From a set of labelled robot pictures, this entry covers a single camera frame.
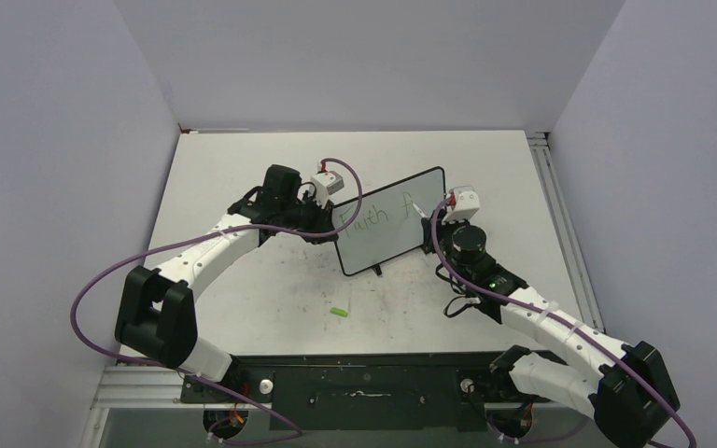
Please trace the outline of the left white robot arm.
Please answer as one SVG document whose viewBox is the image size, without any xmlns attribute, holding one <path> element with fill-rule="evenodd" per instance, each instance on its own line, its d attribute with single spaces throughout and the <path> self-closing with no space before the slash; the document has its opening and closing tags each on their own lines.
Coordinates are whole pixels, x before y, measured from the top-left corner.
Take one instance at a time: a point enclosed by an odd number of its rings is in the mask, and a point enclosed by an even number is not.
<svg viewBox="0 0 717 448">
<path fill-rule="evenodd" d="M 274 164 L 261 185 L 232 204 L 211 230 L 212 238 L 190 245 L 150 269 L 129 271 L 115 327 L 117 341 L 169 369 L 204 377 L 215 400 L 234 399 L 241 376 L 234 359 L 208 342 L 197 326 L 195 302 L 239 258 L 259 248 L 280 229 L 302 231 L 319 243 L 333 234 L 331 195 L 344 187 L 341 175 L 320 169 L 309 181 L 292 168 Z"/>
</svg>

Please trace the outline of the black framed small whiteboard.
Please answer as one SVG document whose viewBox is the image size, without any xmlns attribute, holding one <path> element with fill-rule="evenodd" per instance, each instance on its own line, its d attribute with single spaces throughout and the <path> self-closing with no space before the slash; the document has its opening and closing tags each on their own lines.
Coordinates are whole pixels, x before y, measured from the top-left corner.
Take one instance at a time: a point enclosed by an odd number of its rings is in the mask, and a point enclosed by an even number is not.
<svg viewBox="0 0 717 448">
<path fill-rule="evenodd" d="M 432 167 L 334 206 L 332 222 L 342 231 L 335 248 L 343 275 L 375 270 L 423 244 L 421 216 L 430 217 L 446 193 L 445 170 Z"/>
</svg>

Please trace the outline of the white whiteboard marker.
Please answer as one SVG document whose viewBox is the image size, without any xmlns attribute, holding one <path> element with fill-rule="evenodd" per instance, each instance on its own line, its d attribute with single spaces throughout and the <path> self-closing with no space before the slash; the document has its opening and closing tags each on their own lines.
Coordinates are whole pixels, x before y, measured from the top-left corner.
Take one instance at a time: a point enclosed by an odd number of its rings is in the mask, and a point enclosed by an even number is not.
<svg viewBox="0 0 717 448">
<path fill-rule="evenodd" d="M 424 211 L 416 203 L 411 203 L 410 205 L 417 212 L 417 214 L 420 215 L 422 218 L 428 218 L 428 216 L 424 213 Z"/>
</svg>

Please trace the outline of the green marker cap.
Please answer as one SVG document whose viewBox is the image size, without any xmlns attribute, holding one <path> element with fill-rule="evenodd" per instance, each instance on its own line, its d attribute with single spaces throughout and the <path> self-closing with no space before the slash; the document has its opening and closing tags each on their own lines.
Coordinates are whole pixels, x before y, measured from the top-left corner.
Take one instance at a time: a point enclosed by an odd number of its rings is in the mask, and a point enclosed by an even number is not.
<svg viewBox="0 0 717 448">
<path fill-rule="evenodd" d="M 341 308 L 337 308 L 337 307 L 331 307 L 330 313 L 333 315 L 338 315 L 340 317 L 349 317 L 348 311 L 341 309 Z"/>
</svg>

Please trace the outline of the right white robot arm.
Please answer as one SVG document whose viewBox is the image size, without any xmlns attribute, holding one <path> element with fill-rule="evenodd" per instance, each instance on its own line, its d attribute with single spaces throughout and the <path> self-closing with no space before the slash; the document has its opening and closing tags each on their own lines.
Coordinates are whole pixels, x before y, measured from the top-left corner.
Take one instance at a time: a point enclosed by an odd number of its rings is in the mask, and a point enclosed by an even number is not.
<svg viewBox="0 0 717 448">
<path fill-rule="evenodd" d="M 467 221 L 423 217 L 424 249 L 438 256 L 436 275 L 500 325 L 552 353 L 515 345 L 491 362 L 490 384 L 502 399 L 548 399 L 591 418 L 617 447 L 644 447 L 680 409 L 666 363 L 652 345 L 629 344 L 560 310 L 485 251 L 484 231 Z"/>
</svg>

